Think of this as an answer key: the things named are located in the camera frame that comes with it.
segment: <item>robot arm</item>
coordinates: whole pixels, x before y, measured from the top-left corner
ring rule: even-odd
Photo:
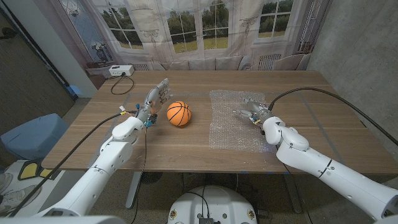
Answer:
[[[269,144],[279,145],[276,156],[281,162],[318,177],[374,220],[398,214],[398,190],[379,184],[312,149],[296,129],[286,128],[265,105],[250,99],[245,101],[250,111],[237,111],[237,114],[259,125]]]
[[[153,88],[137,112],[137,117],[128,117],[112,130],[112,136],[101,146],[97,160],[66,196],[36,216],[86,215],[100,196],[109,178],[130,159],[138,135],[149,122],[155,122],[156,112],[171,97],[167,95],[169,91],[168,79]]]

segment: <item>orange basketball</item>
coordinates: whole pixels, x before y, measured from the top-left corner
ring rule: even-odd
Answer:
[[[176,126],[187,124],[191,115],[191,109],[182,101],[174,102],[167,108],[167,118]]]

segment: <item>wooden table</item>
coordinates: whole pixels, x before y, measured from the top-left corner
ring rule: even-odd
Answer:
[[[147,130],[146,171],[281,174],[286,169],[274,153],[209,147],[212,108],[208,93],[211,90],[261,92],[266,94],[267,104],[278,94],[303,86],[336,93],[320,73],[312,71],[135,71],[132,78],[136,85],[130,94],[125,95],[112,95],[110,89],[116,81],[106,81],[42,165],[54,168],[86,133],[100,121],[118,113],[119,106],[134,110],[152,87],[169,78],[172,93],[177,96],[163,105],[158,112],[157,123]],[[129,80],[124,80],[115,91],[123,91],[130,86]],[[185,128],[172,126],[166,117],[169,104],[178,100],[186,102],[192,110],[192,120]],[[358,172],[398,173],[395,160],[351,108],[337,99],[315,91],[302,91],[281,98],[272,112],[305,136],[312,148]],[[125,119],[127,115],[98,128],[61,169],[86,169],[110,129]],[[122,169],[141,171],[144,157],[142,133],[131,159]]]

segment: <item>wall outlet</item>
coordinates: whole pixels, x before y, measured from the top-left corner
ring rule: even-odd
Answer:
[[[132,65],[112,65],[109,72],[114,77],[122,76],[123,72],[126,73],[125,76],[131,76],[134,68]]]

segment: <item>window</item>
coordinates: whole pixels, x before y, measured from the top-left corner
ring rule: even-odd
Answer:
[[[125,49],[144,49],[123,1],[94,1],[106,25]]]
[[[60,0],[60,2],[93,62],[112,61],[111,54],[108,52],[106,45],[94,28],[80,1]]]
[[[293,0],[264,0],[258,38],[285,35]]]
[[[193,1],[162,0],[174,52],[198,50]]]
[[[202,11],[205,50],[228,48],[229,10],[222,0],[214,0]]]

